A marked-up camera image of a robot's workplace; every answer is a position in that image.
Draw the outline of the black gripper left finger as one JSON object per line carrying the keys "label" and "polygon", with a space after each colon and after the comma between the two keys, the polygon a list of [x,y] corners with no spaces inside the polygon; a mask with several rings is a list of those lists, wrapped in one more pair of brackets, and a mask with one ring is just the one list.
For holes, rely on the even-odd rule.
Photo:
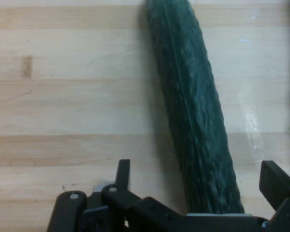
{"label": "black gripper left finger", "polygon": [[118,163],[116,179],[100,192],[87,196],[67,191],[55,202],[49,232],[183,232],[183,215],[151,197],[140,198],[128,190],[130,160]]}

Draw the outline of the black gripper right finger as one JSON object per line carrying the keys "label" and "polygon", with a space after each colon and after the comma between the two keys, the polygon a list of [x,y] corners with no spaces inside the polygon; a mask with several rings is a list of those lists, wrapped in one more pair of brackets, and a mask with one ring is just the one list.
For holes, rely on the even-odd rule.
{"label": "black gripper right finger", "polygon": [[264,222],[265,232],[290,232],[290,176],[274,161],[261,163],[259,189],[275,210],[270,220]]}

